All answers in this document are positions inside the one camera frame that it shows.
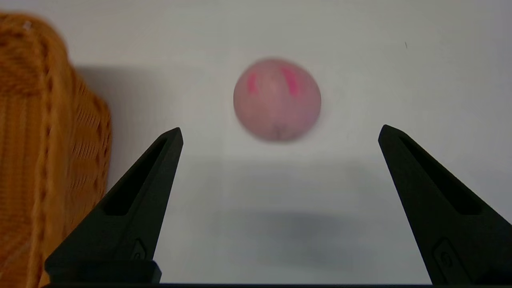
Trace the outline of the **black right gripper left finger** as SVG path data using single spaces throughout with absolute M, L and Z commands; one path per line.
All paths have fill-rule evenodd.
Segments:
M 158 284 L 154 261 L 183 147 L 161 134 L 46 259 L 51 284 Z

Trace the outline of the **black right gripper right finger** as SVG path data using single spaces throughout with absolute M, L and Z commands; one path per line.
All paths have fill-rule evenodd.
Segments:
M 403 131 L 378 143 L 436 286 L 509 286 L 512 226 Z

